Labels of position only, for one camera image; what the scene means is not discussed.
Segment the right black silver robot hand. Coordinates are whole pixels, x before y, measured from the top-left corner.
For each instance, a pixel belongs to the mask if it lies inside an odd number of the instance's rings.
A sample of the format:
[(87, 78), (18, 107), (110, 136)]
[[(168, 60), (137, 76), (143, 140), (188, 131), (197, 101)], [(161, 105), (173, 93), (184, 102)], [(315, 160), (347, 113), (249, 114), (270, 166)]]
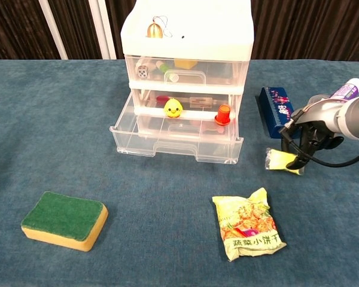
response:
[(282, 138), (282, 150), (289, 152), (292, 147), (297, 152), (296, 158), (287, 163), (286, 168), (298, 170), (305, 167), (309, 161), (325, 167), (348, 166), (348, 163), (328, 163), (314, 157), (316, 151), (327, 148), (330, 144), (340, 145), (343, 142), (343, 137), (335, 137), (334, 132), (328, 129), (323, 120), (299, 123), (298, 121), (307, 113), (305, 108), (297, 111), (295, 115), (291, 116), (289, 122), (279, 130)]

